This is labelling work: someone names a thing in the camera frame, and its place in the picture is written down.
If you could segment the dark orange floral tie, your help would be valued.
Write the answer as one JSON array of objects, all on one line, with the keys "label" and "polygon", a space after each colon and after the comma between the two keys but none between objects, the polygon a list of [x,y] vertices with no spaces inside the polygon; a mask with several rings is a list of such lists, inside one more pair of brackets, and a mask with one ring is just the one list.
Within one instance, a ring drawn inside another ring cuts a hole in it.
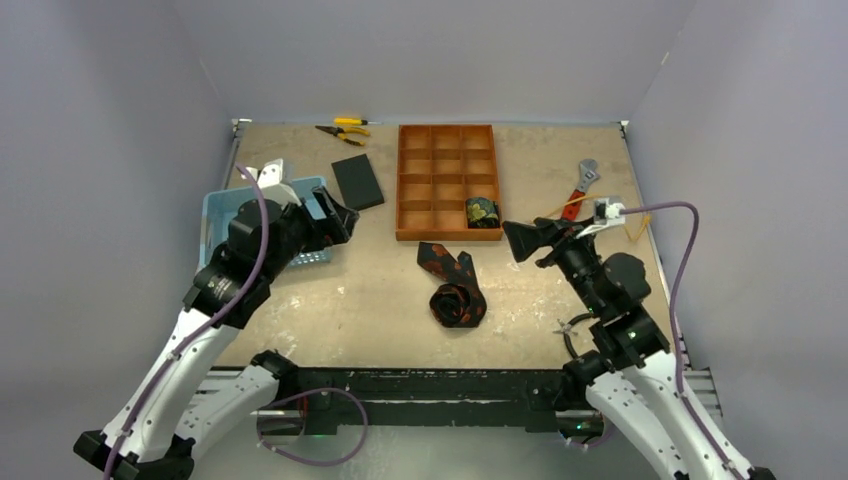
[{"label": "dark orange floral tie", "polygon": [[451,254],[440,243],[420,242],[417,264],[442,281],[429,300],[433,317],[445,328],[477,328],[487,312],[473,257],[466,251]]}]

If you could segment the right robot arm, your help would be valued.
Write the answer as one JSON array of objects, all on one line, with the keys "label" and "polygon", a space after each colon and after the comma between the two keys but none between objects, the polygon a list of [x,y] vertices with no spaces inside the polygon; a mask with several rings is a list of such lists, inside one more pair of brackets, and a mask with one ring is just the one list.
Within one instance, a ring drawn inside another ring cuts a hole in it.
[{"label": "right robot arm", "polygon": [[556,266],[596,321],[595,347],[563,367],[560,396],[590,405],[664,479],[771,479],[736,449],[682,376],[677,353],[642,301],[651,287],[644,263],[628,253],[602,258],[586,222],[507,221],[517,262],[538,249],[539,268]]}]

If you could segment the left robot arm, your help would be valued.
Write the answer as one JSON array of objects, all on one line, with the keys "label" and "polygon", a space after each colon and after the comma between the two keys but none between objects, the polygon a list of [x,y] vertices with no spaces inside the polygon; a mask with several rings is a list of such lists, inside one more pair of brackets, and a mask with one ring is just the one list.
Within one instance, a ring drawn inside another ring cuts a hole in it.
[{"label": "left robot arm", "polygon": [[106,479],[187,479],[197,460],[249,411],[284,409],[297,399],[294,365],[265,352],[233,385],[190,405],[213,364],[270,288],[300,254],[348,242],[359,214],[323,186],[309,201],[287,187],[261,187],[241,204],[228,233],[194,277],[175,327],[142,384],[102,429],[84,431],[74,453]]}]

